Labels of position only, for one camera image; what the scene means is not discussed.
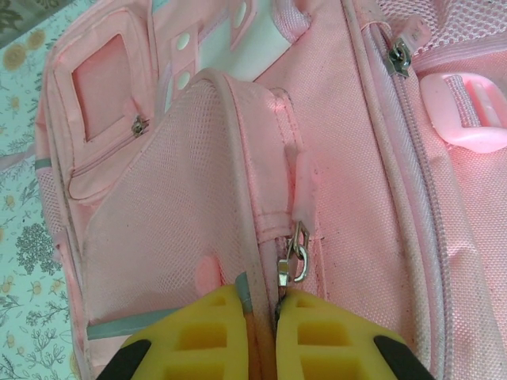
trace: white snap button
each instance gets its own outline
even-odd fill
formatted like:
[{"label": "white snap button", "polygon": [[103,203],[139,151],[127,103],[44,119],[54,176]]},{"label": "white snap button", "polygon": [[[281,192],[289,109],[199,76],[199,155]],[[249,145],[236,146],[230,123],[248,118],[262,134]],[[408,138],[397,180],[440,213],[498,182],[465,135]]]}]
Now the white snap button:
[{"label": "white snap button", "polygon": [[186,71],[177,79],[177,89],[184,89],[190,82],[190,73]]},{"label": "white snap button", "polygon": [[177,39],[176,42],[176,49],[177,50],[183,50],[187,47],[187,45],[190,42],[190,34],[189,33],[182,33],[180,37]]},{"label": "white snap button", "polygon": [[234,16],[234,27],[239,28],[246,15],[246,2],[242,2]]}]

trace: zipper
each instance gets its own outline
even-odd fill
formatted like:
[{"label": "zipper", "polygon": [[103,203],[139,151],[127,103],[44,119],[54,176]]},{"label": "zipper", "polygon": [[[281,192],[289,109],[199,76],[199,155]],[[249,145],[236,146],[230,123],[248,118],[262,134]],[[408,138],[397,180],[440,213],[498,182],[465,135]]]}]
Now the zipper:
[{"label": "zipper", "polygon": [[115,143],[110,149],[104,153],[99,154],[95,158],[89,160],[83,165],[79,166],[72,173],[72,177],[79,177],[80,175],[89,172],[91,169],[97,167],[103,161],[113,156],[116,152],[126,147],[128,144],[136,140],[138,137],[148,132],[149,120],[143,120],[141,116],[137,116],[132,124],[131,131],[123,137],[119,142]]},{"label": "zipper", "polygon": [[399,105],[401,107],[402,114],[406,122],[406,127],[410,135],[410,140],[417,156],[418,168],[421,170],[421,175],[424,180],[425,190],[429,201],[429,209],[431,211],[431,216],[433,219],[437,259],[440,266],[441,297],[444,307],[444,335],[439,336],[438,338],[444,340],[444,366],[442,377],[444,379],[448,379],[452,376],[453,320],[451,279],[449,272],[450,264],[447,242],[445,237],[444,224],[440,212],[438,195],[436,193],[436,187],[433,181],[431,165],[429,164],[421,135],[417,129],[417,121],[415,119],[414,111],[410,104],[410,99],[407,95],[406,84],[404,82],[409,74],[411,56],[417,49],[414,50],[413,41],[410,40],[410,38],[406,38],[406,35],[404,36],[402,33],[400,37],[394,40],[392,48],[389,50],[387,47],[389,41],[388,33],[380,32],[379,34],[382,36],[382,38],[376,39],[377,48],[379,49],[380,54],[386,57],[384,62],[386,64],[387,72],[391,76],[392,84],[398,96]]}]

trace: pink bag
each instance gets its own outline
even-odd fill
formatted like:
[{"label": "pink bag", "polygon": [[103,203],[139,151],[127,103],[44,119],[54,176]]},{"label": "pink bag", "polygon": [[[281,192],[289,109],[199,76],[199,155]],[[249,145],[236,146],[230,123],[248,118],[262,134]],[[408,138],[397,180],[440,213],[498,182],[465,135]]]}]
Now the pink bag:
[{"label": "pink bag", "polygon": [[486,0],[90,8],[36,122],[82,377],[246,272],[264,378],[288,277],[437,379],[507,378],[506,25]]}]

